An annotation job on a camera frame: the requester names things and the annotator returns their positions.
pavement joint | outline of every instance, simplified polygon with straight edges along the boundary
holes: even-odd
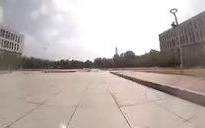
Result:
[[[40,102],[40,103],[37,103],[37,102],[26,102],[26,101],[22,101],[24,103],[27,103],[27,104],[35,104],[35,105],[42,105],[43,102]]]
[[[89,84],[86,86],[86,89],[84,91],[85,93],[87,92],[88,88],[89,88]],[[77,111],[77,108],[79,107],[79,105],[82,102],[83,98],[84,98],[84,96],[82,96],[82,98],[79,100],[78,104],[76,105],[76,107],[75,107],[75,109],[74,109],[74,111],[73,111],[73,113],[72,113],[72,115],[71,115],[71,117],[70,117],[70,119],[69,119],[69,121],[68,121],[68,123],[66,125],[66,128],[69,127],[69,124],[71,123],[71,121],[72,121],[72,119],[73,119],[73,117],[74,117],[74,115],[75,115],[75,113]]]
[[[46,99],[43,103],[41,104],[37,104],[37,106],[33,109],[31,109],[29,112],[27,112],[26,114],[24,114],[23,116],[20,116],[18,119],[16,119],[15,121],[13,121],[12,123],[10,123],[9,125],[7,125],[5,128],[10,128],[10,126],[12,126],[13,124],[15,124],[16,122],[18,122],[19,120],[21,120],[22,118],[26,117],[27,115],[29,115],[30,113],[34,112],[35,110],[37,110],[39,107],[41,107],[42,105],[44,105],[44,103],[46,103],[49,99],[57,96],[59,93],[61,93],[62,91],[60,90],[59,92],[55,93],[55,95],[53,95],[52,97]]]
[[[196,118],[196,117],[198,117],[198,116],[197,116],[197,115],[193,115],[192,117],[186,119],[186,122],[188,122],[188,123],[194,125],[190,120],[193,119],[193,118]]]
[[[167,109],[167,108],[165,108],[165,107],[163,107],[163,106],[161,106],[161,105],[157,104],[156,102],[154,102],[154,103],[155,103],[156,105],[158,105],[159,107],[163,108],[164,110],[171,112],[171,113],[172,113],[172,114],[174,114],[175,116],[177,116],[177,117],[179,117],[180,119],[182,119],[182,120],[184,120],[184,121],[186,121],[186,122],[187,122],[187,119],[185,119],[185,118],[181,117],[181,116],[180,116],[180,115],[178,115],[177,113],[175,113],[175,112],[171,111],[170,109]]]
[[[122,116],[124,117],[125,121],[127,122],[129,128],[133,128],[133,127],[131,126],[130,122],[128,121],[127,117],[125,116],[125,113],[123,113],[123,111],[121,110],[121,107],[119,106],[119,104],[118,104],[118,102],[117,102],[115,96],[112,94],[111,91],[110,91],[110,94],[111,94],[113,100],[115,101],[115,104],[117,105],[119,111],[121,112]]]
[[[119,106],[120,106],[121,108],[122,108],[122,107],[131,107],[131,106],[149,104],[149,103],[153,103],[153,102],[157,102],[157,101],[164,101],[164,100],[166,100],[166,99],[162,99],[162,100],[150,100],[150,101],[146,101],[146,102],[142,102],[142,103],[126,104],[126,105],[119,105]]]

tree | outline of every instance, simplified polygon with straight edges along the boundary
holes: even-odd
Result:
[[[126,58],[133,58],[133,57],[135,57],[135,53],[133,51],[126,51],[124,53],[124,57],[126,57]]]
[[[92,68],[94,65],[93,65],[93,62],[90,61],[90,60],[87,60],[86,62],[84,62],[84,67],[85,68]]]

white building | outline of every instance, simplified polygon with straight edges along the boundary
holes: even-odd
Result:
[[[160,49],[205,43],[205,11],[159,35]]]
[[[185,67],[205,66],[205,11],[161,33],[159,40],[161,51],[177,50]]]
[[[0,50],[22,54],[24,36],[0,25]]]

sky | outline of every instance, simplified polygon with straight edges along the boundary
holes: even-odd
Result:
[[[0,0],[0,24],[25,36],[23,55],[93,60],[132,50],[159,50],[178,8],[182,22],[205,10],[205,0]]]

street lamp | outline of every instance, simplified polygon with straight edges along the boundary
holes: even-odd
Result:
[[[183,68],[183,54],[182,54],[182,47],[181,47],[181,43],[180,43],[180,28],[178,27],[178,19],[177,19],[177,15],[176,13],[178,12],[177,8],[173,8],[170,10],[170,13],[174,15],[175,18],[175,22],[172,24],[172,27],[177,27],[178,31],[177,31],[177,37],[178,37],[178,47],[180,50],[180,68]]]

